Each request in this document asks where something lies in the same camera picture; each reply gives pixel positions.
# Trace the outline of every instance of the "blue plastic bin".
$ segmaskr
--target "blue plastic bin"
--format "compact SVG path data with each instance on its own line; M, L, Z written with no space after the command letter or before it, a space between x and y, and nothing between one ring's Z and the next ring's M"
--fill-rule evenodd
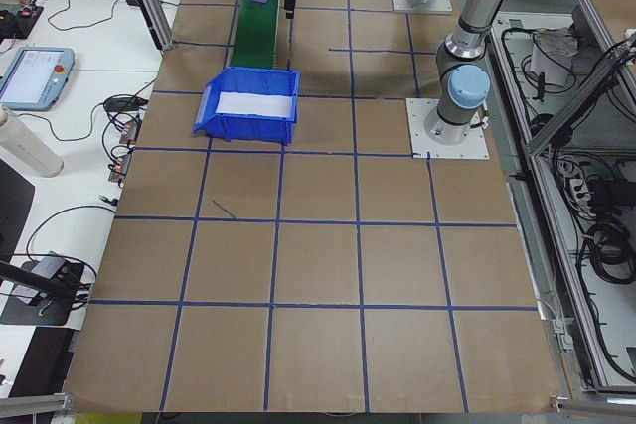
M289 144L297 120L300 73L288 70L261 70L229 67L212 79L203 94L194 131L206 131L215 138L275 141ZM222 92L279 95L291 97L288 117L217 112Z

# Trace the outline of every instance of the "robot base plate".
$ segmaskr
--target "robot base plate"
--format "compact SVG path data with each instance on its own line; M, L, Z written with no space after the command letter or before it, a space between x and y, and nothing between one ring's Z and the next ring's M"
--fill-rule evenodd
M406 100L413 157L426 159L430 155L433 159L488 159L488 147L484 139L484 131L481 128L471 129L468 137L456 146L439 144L428 136L424 131L424 120L428 113L437 106L437 102L437 99L431 98L408 98ZM475 113L472 122L479 122L477 113Z
M450 15L453 8L450 0L427 0L425 3L411 5L407 0L393 0L394 12L402 12L405 14L436 14Z

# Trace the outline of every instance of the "tablet screen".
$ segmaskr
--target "tablet screen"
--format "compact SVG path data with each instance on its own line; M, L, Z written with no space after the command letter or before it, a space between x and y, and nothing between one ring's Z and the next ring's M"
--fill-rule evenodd
M6 83L0 102L37 103L42 98L62 52L25 50Z

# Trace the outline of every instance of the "white table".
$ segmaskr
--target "white table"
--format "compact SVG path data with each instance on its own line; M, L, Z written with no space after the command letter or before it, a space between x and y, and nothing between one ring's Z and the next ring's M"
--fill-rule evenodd
M163 0L178 3L179 0ZM71 0L71 9L56 16L52 22L61 28L88 25L110 15L115 0ZM141 10L117 3L114 17L87 29L65 32L49 25L47 19L68 4L67 0L39 0L45 10L28 39L16 41L14 48L0 56L0 70L5 69L12 52L23 46L68 47L74 50L83 70L157 71L161 54L157 51L146 27ZM164 12L172 25L176 7L164 4ZM0 45L5 50L9 41Z
M67 26L87 24L107 17L114 0L71 0L72 10L54 19L57 25ZM178 3L179 0L164 0ZM59 32L46 19L52 13L66 6L66 0L42 0L45 6L41 18L29 39L18 41L7 54L0 56L0 74L4 73L18 47L69 47L76 53L76 64L69 83L60 100L49 112L38 113L53 122L54 129L61 137L83 136L90 126L92 108L114 94L132 94L152 81L158 72L161 55L155 49L142 14L138 8L129 7L121 1L112 20L89 29ZM174 20L176 8L165 6L170 24ZM5 50L4 41L0 51ZM141 95L148 97L151 87ZM79 142L61 143L56 141L46 122L24 117L24 123L46 144L60 154L65 161L63 171L51 179L35 176L23 163L16 160L4 149L0 158L25 176L36 187L35 198L24 232L16 248L25 250L26 241L33 231L47 217L62 209L81 205L104 205L98 196L118 198L120 188L108 181L109 160L101 146L101 132L107 123L106 115L100 108L95 113L93 134ZM117 144L119 134L109 129L106 143ZM85 260L99 269L99 263L106 245L113 215L102 210L79 210L56 217L42 233L36 236L32 250L34 253L58 253ZM25 261L24 257L12 260L15 265ZM89 270L84 272L84 282L93 280ZM12 284L0 286L0 292L8 293ZM0 310L6 298L0 296ZM72 312L66 327L80 329L85 309ZM0 325L0 359L4 363L0 372L10 381L15 380L35 327ZM0 386L0 398L8 397L10 385Z

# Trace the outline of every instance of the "green conveyor belt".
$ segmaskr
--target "green conveyor belt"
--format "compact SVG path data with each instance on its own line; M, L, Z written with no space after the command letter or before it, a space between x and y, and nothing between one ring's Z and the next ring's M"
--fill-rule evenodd
M260 4L241 0L232 67L273 69L276 63L278 0Z

